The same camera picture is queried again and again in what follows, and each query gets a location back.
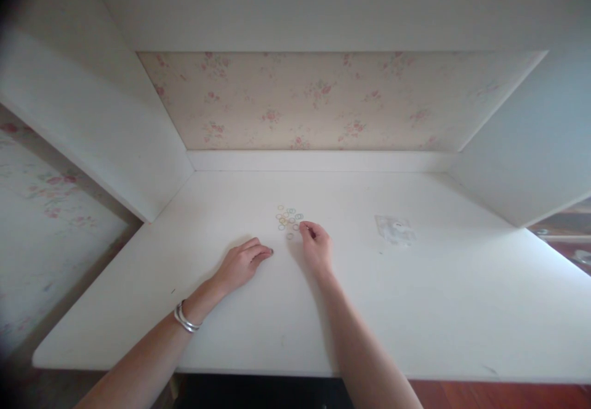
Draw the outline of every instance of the white panel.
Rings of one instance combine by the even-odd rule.
[[[410,378],[591,383],[591,278],[448,176],[428,174],[195,172],[34,364],[109,369],[230,246],[256,235],[274,256],[208,316],[179,370],[337,373],[322,306],[299,266],[300,237],[278,230],[278,205],[326,227],[337,277]],[[417,241],[390,246],[375,214],[408,218]]]
[[[101,0],[29,0],[3,32],[0,102],[144,221],[192,168]]]
[[[588,44],[550,51],[451,169],[456,180],[516,226],[591,196]]]
[[[104,0],[128,45],[167,52],[546,50],[589,0]]]
[[[1,354],[28,363],[140,221],[2,105],[0,217]]]
[[[457,154],[445,152],[292,152],[189,150],[197,171],[446,172]]]

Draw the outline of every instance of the bangle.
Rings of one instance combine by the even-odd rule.
[[[174,318],[176,318],[180,325],[183,326],[187,331],[189,331],[190,333],[195,333],[199,330],[199,327],[201,327],[201,325],[195,326],[185,318],[185,314],[183,314],[184,302],[185,300],[181,301],[177,304],[177,307],[174,308]]]

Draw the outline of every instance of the wallpaper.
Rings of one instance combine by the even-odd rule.
[[[187,149],[458,151],[538,52],[138,53]]]
[[[0,105],[0,343],[10,354],[140,221]]]

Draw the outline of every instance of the white shelf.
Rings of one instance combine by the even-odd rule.
[[[453,152],[188,150],[197,171],[446,172]]]
[[[328,332],[277,206],[322,223],[334,268],[410,378],[591,383],[591,278],[444,174],[196,172],[41,343],[41,368],[106,370],[258,236],[275,250],[206,319],[179,370],[330,376]],[[406,249],[375,214],[410,220]]]

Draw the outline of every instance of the forearm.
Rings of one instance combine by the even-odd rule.
[[[356,409],[422,408],[408,380],[349,303],[332,274],[318,277],[334,350]]]
[[[223,293],[210,280],[206,281],[185,300],[183,312],[189,321],[199,325],[222,298]],[[149,408],[172,376],[191,337],[169,313],[92,388],[76,409]]]

